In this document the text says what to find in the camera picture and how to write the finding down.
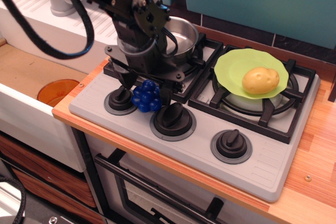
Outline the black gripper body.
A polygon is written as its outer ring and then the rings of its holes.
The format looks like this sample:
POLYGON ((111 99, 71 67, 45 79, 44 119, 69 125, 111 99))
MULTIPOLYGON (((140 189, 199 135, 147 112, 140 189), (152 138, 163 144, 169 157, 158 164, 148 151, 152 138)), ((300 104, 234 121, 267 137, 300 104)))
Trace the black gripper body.
POLYGON ((137 78, 150 79, 158 84, 171 82, 174 93, 182 90, 185 74, 163 57, 155 42, 144 49, 120 42, 116 46, 106 46, 104 52, 109 56, 107 66, 110 68, 104 71, 105 74, 112 73, 117 79, 117 71, 134 72, 137 78))

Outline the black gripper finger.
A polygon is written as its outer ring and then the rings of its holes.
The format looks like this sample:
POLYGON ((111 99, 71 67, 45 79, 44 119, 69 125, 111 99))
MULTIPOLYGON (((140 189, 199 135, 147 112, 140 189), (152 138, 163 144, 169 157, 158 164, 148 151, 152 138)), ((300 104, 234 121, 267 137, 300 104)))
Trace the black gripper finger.
POLYGON ((134 86, 137 80, 137 74, 129 71, 126 72, 117 71, 116 76, 119 82, 122 84, 122 86, 128 90, 130 90, 134 86))
POLYGON ((173 84, 171 82, 164 82, 159 85, 159 95, 162 105, 170 105, 173 94, 173 84))

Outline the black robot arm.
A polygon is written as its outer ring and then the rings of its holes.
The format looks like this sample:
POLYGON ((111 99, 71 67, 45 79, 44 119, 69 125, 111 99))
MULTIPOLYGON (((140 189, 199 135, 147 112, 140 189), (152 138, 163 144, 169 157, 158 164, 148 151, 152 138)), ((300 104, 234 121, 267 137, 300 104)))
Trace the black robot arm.
MULTIPOLYGON (((120 83, 131 88, 139 76, 160 83, 163 105, 171 102, 173 86, 184 74, 171 62, 178 42, 168 30, 170 10, 162 0, 88 0, 99 5, 111 18, 118 34, 118 47, 126 63, 113 59, 114 73, 120 83)), ((78 12, 80 0, 71 0, 78 12)))

